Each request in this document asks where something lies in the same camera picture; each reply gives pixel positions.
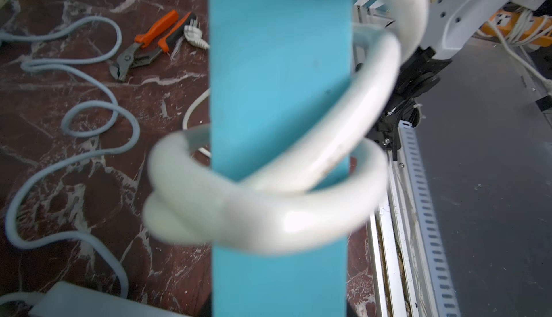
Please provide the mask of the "teal power strip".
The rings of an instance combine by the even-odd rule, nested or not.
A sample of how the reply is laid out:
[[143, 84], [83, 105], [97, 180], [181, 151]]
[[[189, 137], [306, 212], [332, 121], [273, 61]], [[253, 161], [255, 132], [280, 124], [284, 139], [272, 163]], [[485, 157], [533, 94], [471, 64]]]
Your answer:
[[[352, 0], [208, 0], [211, 166], [240, 180], [349, 84]], [[347, 240], [285, 257], [212, 249], [215, 316], [345, 316]]]

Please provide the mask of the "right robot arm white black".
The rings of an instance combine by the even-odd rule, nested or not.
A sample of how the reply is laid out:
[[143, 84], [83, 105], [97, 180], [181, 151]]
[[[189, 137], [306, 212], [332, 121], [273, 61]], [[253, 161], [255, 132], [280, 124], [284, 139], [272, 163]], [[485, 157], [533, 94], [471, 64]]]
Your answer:
[[434, 0], [416, 51], [402, 64], [395, 89], [368, 134], [384, 150], [401, 148], [399, 123], [417, 115], [414, 100], [439, 81], [438, 74], [468, 39], [509, 0]]

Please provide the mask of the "grey white power strip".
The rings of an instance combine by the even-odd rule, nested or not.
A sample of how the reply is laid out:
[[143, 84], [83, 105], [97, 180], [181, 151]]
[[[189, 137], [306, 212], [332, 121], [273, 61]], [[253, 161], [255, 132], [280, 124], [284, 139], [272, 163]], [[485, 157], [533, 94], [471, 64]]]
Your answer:
[[56, 283], [29, 311], [30, 316], [154, 316], [180, 314], [82, 288], [67, 282]]

